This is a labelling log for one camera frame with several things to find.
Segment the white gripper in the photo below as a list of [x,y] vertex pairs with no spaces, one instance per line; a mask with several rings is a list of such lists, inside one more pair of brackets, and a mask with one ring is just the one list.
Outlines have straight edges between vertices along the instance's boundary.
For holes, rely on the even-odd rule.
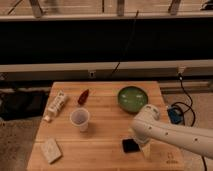
[[150,139],[146,139],[142,141],[140,139],[136,139],[135,142],[138,144],[140,151],[143,153],[145,159],[149,159],[151,157],[151,145],[149,143]]

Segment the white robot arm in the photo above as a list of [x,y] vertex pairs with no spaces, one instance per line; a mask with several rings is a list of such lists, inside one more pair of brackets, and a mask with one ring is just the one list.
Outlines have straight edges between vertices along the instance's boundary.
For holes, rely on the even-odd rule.
[[213,159],[213,129],[175,125],[160,121],[159,109],[145,105],[131,123],[132,138],[144,146],[156,139]]

